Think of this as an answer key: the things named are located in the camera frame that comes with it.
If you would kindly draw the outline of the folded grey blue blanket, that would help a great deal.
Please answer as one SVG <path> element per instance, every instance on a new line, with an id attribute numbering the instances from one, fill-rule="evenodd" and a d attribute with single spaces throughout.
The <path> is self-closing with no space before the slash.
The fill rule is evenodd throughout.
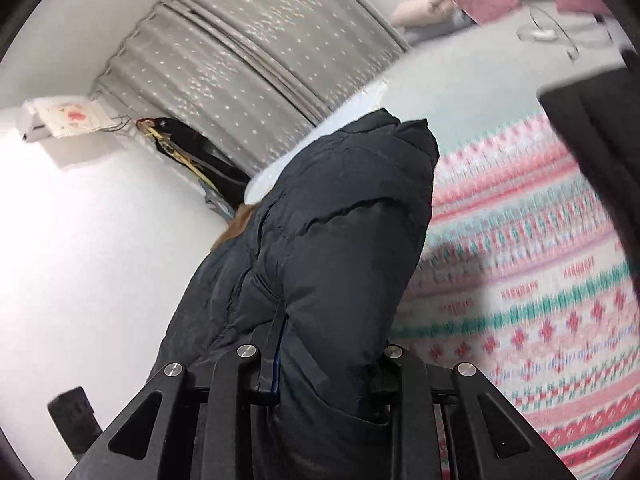
<path id="1" fill-rule="evenodd" d="M 456 9 L 450 18 L 446 18 L 443 22 L 424 26 L 406 27 L 404 29 L 404 37 L 409 46 L 415 47 L 418 44 L 446 37 L 475 25 L 476 21 L 472 20 L 468 14 L 461 9 Z"/>

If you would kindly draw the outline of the white wall air conditioner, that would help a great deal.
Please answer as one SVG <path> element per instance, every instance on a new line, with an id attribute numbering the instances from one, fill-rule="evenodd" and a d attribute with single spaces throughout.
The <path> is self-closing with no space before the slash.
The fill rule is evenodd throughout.
<path id="1" fill-rule="evenodd" d="M 88 96 L 45 96 L 27 100 L 21 107 L 16 128 L 27 143 L 114 128 L 118 121 Z"/>

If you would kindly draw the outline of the patterned red green bedspread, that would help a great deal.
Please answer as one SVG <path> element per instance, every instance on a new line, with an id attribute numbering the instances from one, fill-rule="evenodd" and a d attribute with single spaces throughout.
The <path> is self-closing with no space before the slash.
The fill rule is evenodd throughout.
<path id="1" fill-rule="evenodd" d="M 474 363 L 579 479 L 639 433 L 637 270 L 544 114 L 442 155 L 393 328 L 425 362 Z"/>

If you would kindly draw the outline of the grey dotted curtain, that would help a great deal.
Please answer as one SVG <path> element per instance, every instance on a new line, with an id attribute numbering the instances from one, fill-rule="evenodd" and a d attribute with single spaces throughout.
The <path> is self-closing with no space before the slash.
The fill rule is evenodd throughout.
<path id="1" fill-rule="evenodd" d="M 93 92 L 176 118 L 258 174 L 407 49 L 367 0 L 157 0 Z"/>

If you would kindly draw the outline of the light grey bed sheet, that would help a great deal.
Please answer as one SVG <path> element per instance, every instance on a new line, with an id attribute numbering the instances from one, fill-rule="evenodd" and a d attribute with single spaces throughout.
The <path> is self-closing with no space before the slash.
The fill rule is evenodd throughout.
<path id="1" fill-rule="evenodd" d="M 426 119 L 447 153 L 537 114 L 537 93 L 549 84 L 622 66 L 630 46 L 614 18 L 560 13 L 551 1 L 424 42 L 254 177 L 245 200 L 259 202 L 303 148 L 372 110 L 385 108 L 403 122 Z"/>

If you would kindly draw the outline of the black quilted puffer jacket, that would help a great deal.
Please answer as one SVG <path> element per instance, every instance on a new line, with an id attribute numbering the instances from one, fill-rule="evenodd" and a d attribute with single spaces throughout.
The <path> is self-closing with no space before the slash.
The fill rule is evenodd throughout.
<path id="1" fill-rule="evenodd" d="M 286 316 L 280 403 L 255 412 L 257 478 L 387 476 L 390 426 L 366 396 L 376 359 L 397 342 L 441 158 L 425 120 L 363 116 L 297 154 L 245 231 L 191 278 L 156 362 L 180 362 L 199 382 Z"/>

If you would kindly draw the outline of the brown folded coat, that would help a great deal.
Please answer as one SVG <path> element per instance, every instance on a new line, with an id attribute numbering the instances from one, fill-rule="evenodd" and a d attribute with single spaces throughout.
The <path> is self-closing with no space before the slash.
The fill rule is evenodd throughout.
<path id="1" fill-rule="evenodd" d="M 236 211 L 235 216 L 228 224 L 227 229 L 225 229 L 224 232 L 222 232 L 214 241 L 210 251 L 213 252 L 220 245 L 228 242 L 228 240 L 233 240 L 235 237 L 240 236 L 245 231 L 246 226 L 250 221 L 250 217 L 257 207 L 257 204 L 241 204 Z"/>

